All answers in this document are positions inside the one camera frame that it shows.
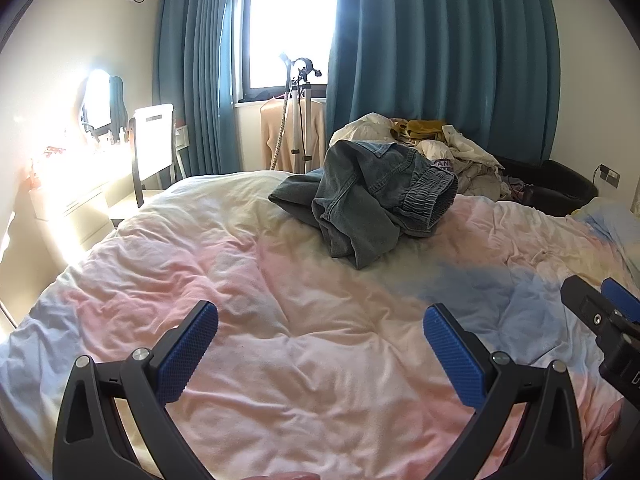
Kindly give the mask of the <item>person right hand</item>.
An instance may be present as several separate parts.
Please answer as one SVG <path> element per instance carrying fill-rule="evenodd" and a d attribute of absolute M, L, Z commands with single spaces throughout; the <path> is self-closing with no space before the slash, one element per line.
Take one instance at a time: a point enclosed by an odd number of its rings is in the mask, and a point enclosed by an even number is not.
<path fill-rule="evenodd" d="M 585 461 L 585 479 L 595 479 L 605 470 L 605 450 L 608 439 L 612 436 L 614 430 L 620 423 L 620 411 L 624 405 L 623 399 L 618 399 L 612 404 L 604 419 L 599 422 L 596 430 L 593 431 L 591 437 L 587 440 L 585 450 L 587 457 Z"/>

